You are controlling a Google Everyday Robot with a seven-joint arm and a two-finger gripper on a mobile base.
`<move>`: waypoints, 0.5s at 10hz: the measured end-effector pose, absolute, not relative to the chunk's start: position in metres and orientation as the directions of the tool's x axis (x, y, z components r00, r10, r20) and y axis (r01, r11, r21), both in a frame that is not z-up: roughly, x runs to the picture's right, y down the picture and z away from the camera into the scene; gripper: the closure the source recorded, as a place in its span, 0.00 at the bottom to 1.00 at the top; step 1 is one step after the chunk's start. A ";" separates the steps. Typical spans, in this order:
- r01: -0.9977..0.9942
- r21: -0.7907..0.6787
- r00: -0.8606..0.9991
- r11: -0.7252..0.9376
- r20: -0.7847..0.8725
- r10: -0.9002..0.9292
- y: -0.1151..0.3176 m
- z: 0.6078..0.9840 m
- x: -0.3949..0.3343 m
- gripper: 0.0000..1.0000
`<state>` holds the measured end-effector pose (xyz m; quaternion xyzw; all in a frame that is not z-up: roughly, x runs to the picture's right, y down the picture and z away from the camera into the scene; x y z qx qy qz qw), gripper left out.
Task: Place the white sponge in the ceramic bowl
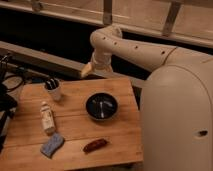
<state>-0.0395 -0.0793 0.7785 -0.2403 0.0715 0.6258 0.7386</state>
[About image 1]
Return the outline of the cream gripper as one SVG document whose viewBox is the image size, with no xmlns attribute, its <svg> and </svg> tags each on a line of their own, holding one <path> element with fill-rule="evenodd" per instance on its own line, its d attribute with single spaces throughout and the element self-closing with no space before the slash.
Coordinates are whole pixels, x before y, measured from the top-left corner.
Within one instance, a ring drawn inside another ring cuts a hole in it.
<svg viewBox="0 0 213 171">
<path fill-rule="evenodd" d="M 88 62 L 81 70 L 81 77 L 87 77 L 94 69 L 112 72 L 111 57 L 111 53 L 95 50 L 92 53 L 91 62 Z"/>
</svg>

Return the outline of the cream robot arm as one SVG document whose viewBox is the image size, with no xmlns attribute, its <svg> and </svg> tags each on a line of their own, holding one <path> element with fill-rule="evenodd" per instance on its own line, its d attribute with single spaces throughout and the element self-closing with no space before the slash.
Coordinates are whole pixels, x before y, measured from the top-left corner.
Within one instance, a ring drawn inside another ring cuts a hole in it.
<svg viewBox="0 0 213 171">
<path fill-rule="evenodd" d="M 110 25 L 90 35 L 83 77 L 116 55 L 151 72 L 141 92 L 144 171 L 213 171 L 213 55 L 124 39 Z"/>
</svg>

